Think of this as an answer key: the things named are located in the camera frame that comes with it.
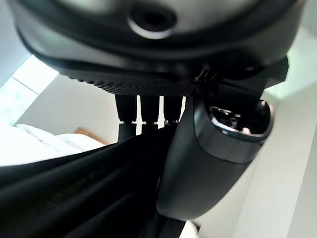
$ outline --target pillow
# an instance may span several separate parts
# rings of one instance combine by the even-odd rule
[[[105,146],[101,142],[83,134],[62,134],[56,137],[83,152]]]
[[[25,124],[19,124],[19,125],[16,125],[16,127],[24,130],[28,134],[37,138],[43,144],[48,145],[49,147],[62,153],[63,155],[73,155],[73,154],[78,154],[78,153],[82,152],[81,150],[79,150],[75,147],[72,147],[71,145],[58,139],[57,137],[55,137],[55,135],[53,135],[47,131],[35,128],[33,126],[30,126],[30,125],[25,125]]]
[[[0,166],[20,165],[65,156],[19,128],[0,125]]]

